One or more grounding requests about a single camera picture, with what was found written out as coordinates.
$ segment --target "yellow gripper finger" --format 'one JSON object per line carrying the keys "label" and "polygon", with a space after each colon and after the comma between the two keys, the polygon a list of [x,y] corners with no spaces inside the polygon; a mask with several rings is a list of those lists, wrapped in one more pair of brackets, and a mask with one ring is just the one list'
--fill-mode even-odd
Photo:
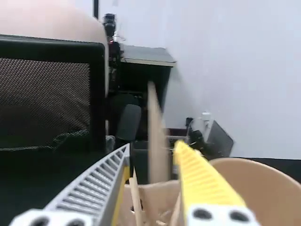
{"label": "yellow gripper finger", "polygon": [[185,215],[195,204],[246,206],[220,173],[183,141],[175,144],[174,164],[179,167]]}

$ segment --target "black mesh chair back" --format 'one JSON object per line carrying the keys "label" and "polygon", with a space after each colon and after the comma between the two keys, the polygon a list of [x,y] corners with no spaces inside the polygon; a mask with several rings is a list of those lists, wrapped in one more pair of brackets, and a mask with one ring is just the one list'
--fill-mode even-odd
{"label": "black mesh chair back", "polygon": [[0,150],[80,133],[104,149],[104,98],[103,44],[0,35]]}

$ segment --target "screw hole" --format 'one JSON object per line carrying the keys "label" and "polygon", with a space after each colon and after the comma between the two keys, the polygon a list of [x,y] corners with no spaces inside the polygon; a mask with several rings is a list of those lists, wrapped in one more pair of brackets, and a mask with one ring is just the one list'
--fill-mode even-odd
{"label": "screw hole", "polygon": [[249,218],[244,213],[241,213],[241,212],[238,212],[238,211],[231,212],[230,213],[230,218],[232,220],[241,221],[241,222],[248,222],[249,221]]}
{"label": "screw hole", "polygon": [[212,218],[211,213],[204,209],[197,209],[193,211],[193,216],[195,218],[205,219],[205,220],[210,220]]}
{"label": "screw hole", "polygon": [[49,223],[49,219],[46,217],[36,219],[31,226],[46,226]]}
{"label": "screw hole", "polygon": [[73,220],[67,226],[85,226],[85,223],[82,220]]}

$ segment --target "wooden skewer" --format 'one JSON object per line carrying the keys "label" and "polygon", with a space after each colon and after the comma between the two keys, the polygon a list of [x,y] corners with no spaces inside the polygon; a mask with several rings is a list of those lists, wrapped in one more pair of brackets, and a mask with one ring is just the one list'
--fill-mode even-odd
{"label": "wooden skewer", "polygon": [[148,85],[148,171],[149,183],[169,180],[169,155],[166,149],[166,129],[162,125],[162,116],[153,83]]}
{"label": "wooden skewer", "polygon": [[179,193],[179,196],[177,198],[177,202],[174,206],[173,214],[171,215],[170,219],[170,226],[178,226],[179,220],[180,220],[180,208],[181,207],[181,193]]}
{"label": "wooden skewer", "polygon": [[135,212],[136,226],[143,226],[143,215],[140,203],[139,189],[137,183],[136,171],[134,169],[133,177],[129,179],[131,188],[131,195],[133,200],[133,207]]}

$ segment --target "desk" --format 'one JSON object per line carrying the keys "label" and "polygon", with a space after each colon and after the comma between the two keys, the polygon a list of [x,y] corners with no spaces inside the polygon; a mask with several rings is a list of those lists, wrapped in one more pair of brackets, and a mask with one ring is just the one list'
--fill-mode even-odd
{"label": "desk", "polygon": [[[122,45],[121,50],[124,53],[118,78],[118,93],[129,93],[139,99],[143,113],[137,138],[147,140],[147,84],[149,81],[155,84],[158,102],[163,111],[170,71],[176,61],[164,48]],[[111,133],[114,134],[116,125],[111,125],[110,122]]]}
{"label": "desk", "polygon": [[174,67],[176,61],[164,48],[148,48],[123,45],[124,54],[121,62]]}

